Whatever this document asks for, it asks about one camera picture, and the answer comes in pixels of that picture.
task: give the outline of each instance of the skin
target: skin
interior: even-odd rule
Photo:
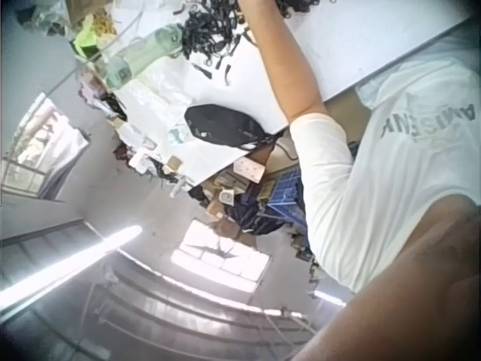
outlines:
[[[313,72],[274,0],[239,0],[289,123],[327,114]],[[434,203],[398,258],[294,359],[460,359],[479,329],[481,217],[464,196]]]

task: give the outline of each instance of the white t-shirt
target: white t-shirt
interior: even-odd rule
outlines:
[[[329,116],[291,125],[301,165],[310,248],[358,292],[390,265],[437,200],[480,195],[479,76],[456,59],[407,62],[372,99],[353,163]]]

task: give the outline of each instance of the blue crate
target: blue crate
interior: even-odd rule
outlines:
[[[293,222],[300,230],[307,230],[306,219],[303,211],[295,202],[297,198],[296,183],[301,178],[300,168],[284,172],[276,183],[274,191],[269,198],[268,206],[277,213],[282,214],[289,222]]]

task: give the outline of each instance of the black pouch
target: black pouch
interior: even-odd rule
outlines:
[[[219,105],[196,105],[184,114],[192,134],[202,141],[253,150],[277,139],[264,132],[257,121],[240,111]]]

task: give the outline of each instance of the black cord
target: black cord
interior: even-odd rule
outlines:
[[[287,149],[285,147],[283,147],[282,145],[280,145],[279,143],[274,143],[274,145],[276,147],[279,147],[284,152],[284,154],[287,156],[287,158],[289,158],[289,160],[291,160],[293,162],[296,162],[296,161],[299,160],[299,157],[295,157],[295,158],[291,157],[289,152],[287,151]]]

